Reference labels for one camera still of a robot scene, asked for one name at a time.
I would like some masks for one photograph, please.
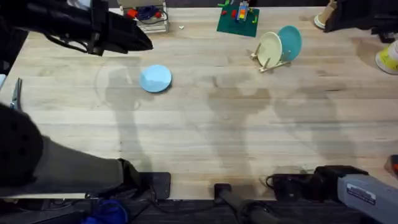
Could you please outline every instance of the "green lego baseplate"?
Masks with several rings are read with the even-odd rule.
[[[248,37],[256,37],[260,10],[252,9],[252,12],[248,12],[246,21],[236,21],[235,18],[232,18],[231,15],[233,10],[236,10],[236,13],[238,14],[239,6],[228,5],[223,7],[222,11],[226,11],[226,14],[220,14],[217,31],[229,34],[244,35]]]

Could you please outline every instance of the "light blue plate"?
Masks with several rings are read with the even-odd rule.
[[[282,52],[287,55],[284,60],[294,60],[301,51],[302,38],[300,31],[294,26],[285,26],[278,32],[282,42]]]
[[[139,84],[151,93],[158,93],[169,87],[172,82],[170,70],[163,65],[152,65],[141,73]]]

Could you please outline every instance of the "plate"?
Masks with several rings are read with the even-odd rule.
[[[164,91],[172,82],[170,70],[163,65],[152,65],[141,73],[139,84],[150,93]]]
[[[313,18],[313,22],[319,29],[325,29],[325,25],[319,21],[320,15],[322,15],[322,13],[315,16],[315,18]]]
[[[267,63],[267,68],[273,67],[278,64],[282,56],[282,42],[278,35],[274,32],[266,32],[260,38],[260,48],[257,53],[257,58],[262,66]]]
[[[294,60],[301,51],[302,38],[300,31],[294,26],[285,26],[278,32],[282,42],[283,53],[287,55],[284,60]]]

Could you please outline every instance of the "toy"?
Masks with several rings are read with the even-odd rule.
[[[248,2],[242,1],[238,6],[231,4],[224,6],[221,12],[226,11],[226,14],[231,16],[220,14],[217,31],[255,37],[260,10],[250,10]]]

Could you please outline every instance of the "blue object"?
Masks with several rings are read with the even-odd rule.
[[[156,12],[159,12],[159,9],[156,6],[144,6],[137,7],[137,12],[137,19],[141,21],[154,17]]]
[[[152,65],[142,73],[139,83],[143,89],[150,93],[158,93],[165,90],[172,82],[170,70],[163,65]]]
[[[128,212],[117,200],[100,201],[93,213],[81,224],[126,224],[129,221]]]
[[[302,38],[300,31],[294,26],[285,26],[278,32],[282,42],[282,52],[287,55],[284,60],[294,60],[301,51]]]

